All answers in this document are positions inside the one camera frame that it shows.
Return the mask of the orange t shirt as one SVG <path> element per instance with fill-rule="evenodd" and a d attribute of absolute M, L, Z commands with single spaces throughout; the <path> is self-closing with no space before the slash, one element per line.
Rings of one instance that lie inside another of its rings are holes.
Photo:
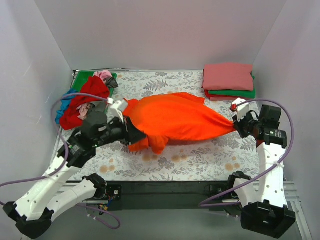
<path fill-rule="evenodd" d="M 128 146 L 130 152 L 150 148 L 161 154 L 171 143 L 201 142 L 235 131 L 233 122 L 187 92 L 130 99 L 123 115 L 146 136 Z"/>

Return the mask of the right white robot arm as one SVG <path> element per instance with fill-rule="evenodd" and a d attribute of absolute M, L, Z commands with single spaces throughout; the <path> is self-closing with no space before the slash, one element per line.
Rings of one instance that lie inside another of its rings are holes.
<path fill-rule="evenodd" d="M 251 177 L 241 171 L 229 176 L 227 195 L 239 199 L 242 207 L 241 227 L 279 239 L 295 223 L 296 214 L 288 209 L 284 188 L 284 163 L 281 157 L 288 145 L 287 133 L 279 129 L 282 110 L 263 105 L 260 114 L 249 104 L 231 105 L 233 124 L 241 138 L 253 137 L 259 158 L 258 189 Z"/>

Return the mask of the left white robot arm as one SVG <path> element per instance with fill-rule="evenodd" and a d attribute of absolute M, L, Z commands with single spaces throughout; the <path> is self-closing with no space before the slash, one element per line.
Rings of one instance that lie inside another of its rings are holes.
<path fill-rule="evenodd" d="M 85 200 L 106 197 L 107 182 L 96 173 L 84 176 L 79 184 L 58 194 L 62 186 L 96 156 L 98 147 L 114 142 L 128 146 L 145 138 L 146 134 L 138 130 L 128 116 L 107 121 L 104 113 L 94 113 L 72 132 L 40 180 L 20 199 L 7 202 L 4 212 L 24 236 L 32 240 L 39 238 L 68 209 Z"/>

